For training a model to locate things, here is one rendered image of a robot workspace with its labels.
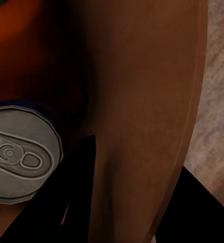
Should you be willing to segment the can of soda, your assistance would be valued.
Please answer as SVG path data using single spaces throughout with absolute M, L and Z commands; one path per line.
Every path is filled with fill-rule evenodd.
M 0 80 L 0 101 L 24 99 L 11 90 Z M 79 114 L 85 107 L 88 107 L 85 89 L 79 66 L 73 66 L 73 76 L 69 87 L 59 97 L 46 101 L 53 107 L 61 118 Z
M 0 80 L 24 99 L 50 101 L 73 65 L 50 0 L 0 0 Z
M 0 101 L 0 204 L 31 200 L 68 150 L 62 119 L 46 101 Z

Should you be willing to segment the trash can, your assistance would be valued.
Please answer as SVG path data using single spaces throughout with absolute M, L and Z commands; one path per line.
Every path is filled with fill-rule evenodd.
M 196 121 L 208 0 L 50 0 L 88 107 L 61 118 L 68 152 L 95 135 L 87 243 L 151 243 Z M 30 200 L 0 204 L 0 237 Z

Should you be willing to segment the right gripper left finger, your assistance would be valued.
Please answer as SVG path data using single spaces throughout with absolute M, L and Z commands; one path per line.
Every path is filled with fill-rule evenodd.
M 87 243 L 95 158 L 95 135 L 79 140 L 0 243 Z

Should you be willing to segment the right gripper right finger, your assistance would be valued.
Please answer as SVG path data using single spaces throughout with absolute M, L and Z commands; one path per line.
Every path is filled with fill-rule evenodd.
M 157 243 L 224 243 L 224 207 L 183 166 Z

